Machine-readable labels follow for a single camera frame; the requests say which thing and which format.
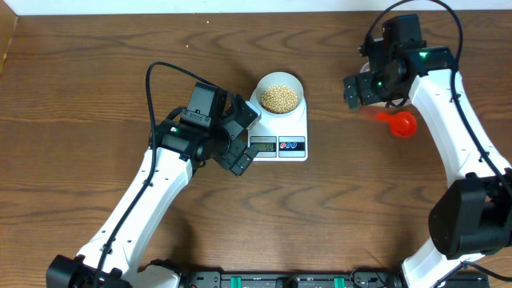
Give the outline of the red plastic scoop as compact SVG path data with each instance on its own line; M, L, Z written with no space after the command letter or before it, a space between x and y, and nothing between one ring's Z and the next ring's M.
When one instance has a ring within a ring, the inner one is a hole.
M396 138L410 138L418 129L416 117L408 111L400 111L396 114L379 111L372 113L371 117L378 122L386 123Z

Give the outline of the white digital kitchen scale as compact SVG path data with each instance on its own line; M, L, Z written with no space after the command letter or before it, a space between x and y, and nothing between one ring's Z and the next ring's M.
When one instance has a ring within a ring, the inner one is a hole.
M307 106L301 85L277 84L285 92L293 91L297 106L286 114L273 114L262 106L262 96L271 87L256 89L250 101L261 111L261 119L249 130L249 146L259 151L260 162L304 162L308 159Z

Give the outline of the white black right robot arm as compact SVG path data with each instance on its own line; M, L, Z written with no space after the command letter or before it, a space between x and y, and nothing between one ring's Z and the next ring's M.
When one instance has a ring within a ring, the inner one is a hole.
M511 166L466 96L459 54L428 46L415 14L377 21L382 37L365 36L359 49L370 68L344 79L344 99L352 109L409 102L427 124L447 190L429 214L429 239L388 284L437 287L461 268L510 246Z

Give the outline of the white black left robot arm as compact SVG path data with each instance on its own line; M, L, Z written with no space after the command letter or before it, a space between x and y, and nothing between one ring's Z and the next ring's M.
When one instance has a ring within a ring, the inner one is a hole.
M48 287L178 287L179 270L164 262L139 265L160 221L207 160L240 176L256 156L240 139L261 111L241 95L193 96L172 110L150 136L134 180L101 229L74 258L58 255Z

